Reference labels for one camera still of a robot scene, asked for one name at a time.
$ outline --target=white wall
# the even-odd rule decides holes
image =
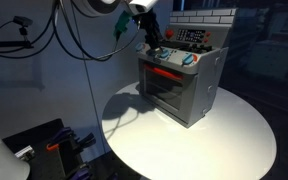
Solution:
[[[0,25],[12,20],[15,15],[31,18],[34,23],[28,30],[29,39],[32,40],[44,28],[51,4],[49,0],[0,0]],[[160,1],[156,6],[162,29],[168,23],[171,8],[172,1],[167,0]],[[97,19],[77,15],[82,43],[90,53],[101,55],[112,49],[113,28],[120,12],[121,9],[118,9],[111,16]],[[3,28],[0,40],[22,40],[18,28],[17,25]],[[62,18],[59,29],[65,45],[76,55],[81,55],[69,38]],[[127,34],[121,37],[120,45],[128,42],[134,31],[135,26],[129,26]],[[125,85],[137,80],[137,59],[133,47],[144,40],[143,35],[144,32],[141,32],[129,48],[105,63],[84,64],[83,61],[74,60],[65,54],[55,39],[43,53],[32,58],[0,58],[0,136],[7,137],[52,119],[62,118],[64,124],[72,127],[79,136],[89,132],[95,134],[97,144],[83,154],[86,160],[103,154],[101,129],[93,100],[101,119],[109,98]],[[31,51],[39,49],[43,43],[36,44]],[[94,99],[88,78],[91,80]]]

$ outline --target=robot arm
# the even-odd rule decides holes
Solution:
[[[149,12],[158,0],[73,0],[84,14],[97,17],[113,12],[119,4],[124,4],[132,16]]]
[[[158,22],[156,21],[156,14],[153,12],[152,7],[156,4],[157,0],[74,0],[82,2],[79,3],[83,7],[84,14],[97,17],[107,15],[113,12],[119,4],[124,4],[125,11],[132,19],[138,23],[140,20],[140,28],[146,31],[146,43],[150,45],[151,51],[149,54],[161,54],[162,49],[159,42],[163,40],[160,33]],[[122,28],[126,25],[128,20],[122,20]]]

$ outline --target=white tile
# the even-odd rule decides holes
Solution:
[[[184,16],[196,16],[196,11],[184,11]]]
[[[203,17],[190,17],[190,22],[203,22]]]
[[[172,13],[172,16],[183,16],[184,15],[184,12],[183,11],[174,11]]]
[[[204,23],[219,23],[219,22],[220,22],[220,16],[204,17]]]
[[[211,16],[211,10],[197,11],[196,16]]]
[[[213,10],[213,16],[229,16],[231,15],[231,9]]]
[[[177,22],[177,17],[170,17],[170,22]]]
[[[234,15],[235,15],[235,12],[236,12],[236,9],[232,9],[231,15],[234,16]]]
[[[177,22],[189,22],[190,17],[178,17]]]
[[[222,24],[232,24],[234,20],[234,16],[222,16],[220,23]]]

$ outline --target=control panel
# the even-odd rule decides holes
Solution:
[[[196,25],[170,24],[165,31],[165,37],[171,42],[183,42],[190,45],[226,47],[230,28]]]
[[[197,53],[194,51],[188,51],[186,48],[183,50],[162,46],[163,52],[156,54],[155,56],[148,56],[147,52],[150,50],[150,46],[146,43],[139,43],[135,46],[135,50],[140,59],[145,59],[156,64],[172,67],[180,72],[196,73],[197,66],[202,59],[214,59],[215,56],[219,56],[220,49],[212,48],[209,51],[203,53]]]
[[[176,40],[201,43],[205,36],[205,30],[179,29]]]

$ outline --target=oven door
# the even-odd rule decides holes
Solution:
[[[196,75],[140,61],[140,93],[173,119],[187,124],[194,101]]]
[[[144,64],[145,94],[157,98],[160,104],[178,111],[183,93],[183,75],[163,67]]]

